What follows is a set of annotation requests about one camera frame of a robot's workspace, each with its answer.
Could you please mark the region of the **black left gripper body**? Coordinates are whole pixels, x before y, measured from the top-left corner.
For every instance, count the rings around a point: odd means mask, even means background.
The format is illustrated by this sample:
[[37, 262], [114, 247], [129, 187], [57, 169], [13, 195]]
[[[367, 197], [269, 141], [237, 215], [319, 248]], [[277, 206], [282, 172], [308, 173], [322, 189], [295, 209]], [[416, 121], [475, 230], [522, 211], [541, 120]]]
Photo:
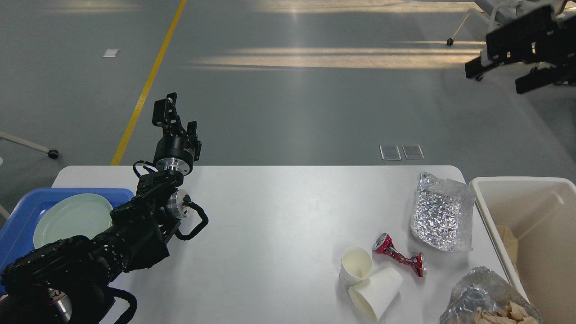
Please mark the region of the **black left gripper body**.
[[193, 170], [193, 163], [199, 160], [201, 148], [198, 135], [163, 135], [156, 146], [153, 166], [157, 170], [174, 170], [186, 176]]

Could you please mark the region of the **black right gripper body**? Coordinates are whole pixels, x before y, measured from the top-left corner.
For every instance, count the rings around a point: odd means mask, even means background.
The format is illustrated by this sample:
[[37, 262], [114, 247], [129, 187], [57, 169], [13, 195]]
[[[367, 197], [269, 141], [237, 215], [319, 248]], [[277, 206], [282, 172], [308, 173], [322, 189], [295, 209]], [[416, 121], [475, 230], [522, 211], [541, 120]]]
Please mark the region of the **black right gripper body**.
[[545, 35], [536, 41], [535, 53], [541, 62], [555, 68], [560, 79], [555, 86], [575, 85], [575, 12], [558, 18], [553, 9], [536, 9], [544, 21]]

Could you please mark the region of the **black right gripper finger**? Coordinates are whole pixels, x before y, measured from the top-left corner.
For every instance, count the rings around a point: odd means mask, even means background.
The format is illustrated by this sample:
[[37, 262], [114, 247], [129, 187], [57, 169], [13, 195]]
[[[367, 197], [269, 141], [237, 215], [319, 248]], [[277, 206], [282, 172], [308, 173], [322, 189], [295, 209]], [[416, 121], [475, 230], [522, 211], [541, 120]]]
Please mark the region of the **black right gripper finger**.
[[477, 78], [502, 64], [549, 61], [549, 51], [544, 46], [555, 31], [554, 9], [545, 5], [489, 32], [485, 49], [465, 64], [466, 78]]
[[526, 94], [560, 79], [555, 68], [539, 68], [516, 79], [516, 93]]

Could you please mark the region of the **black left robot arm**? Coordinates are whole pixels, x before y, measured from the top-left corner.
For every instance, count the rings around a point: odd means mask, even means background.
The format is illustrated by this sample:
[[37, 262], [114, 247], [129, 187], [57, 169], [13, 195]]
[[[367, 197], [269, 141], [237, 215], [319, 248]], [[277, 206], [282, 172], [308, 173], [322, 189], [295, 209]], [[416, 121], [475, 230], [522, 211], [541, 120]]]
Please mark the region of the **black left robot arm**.
[[110, 286], [123, 273], [148, 269], [169, 257], [167, 244], [195, 238], [209, 222], [202, 207], [181, 189], [200, 158], [197, 123], [183, 127], [177, 93], [153, 107], [162, 137], [153, 160], [138, 160], [136, 194], [110, 211], [112, 225], [94, 238], [75, 235], [31, 250], [1, 272], [7, 295], [3, 324], [98, 324], [116, 299], [127, 302], [117, 324], [135, 316], [132, 293]]

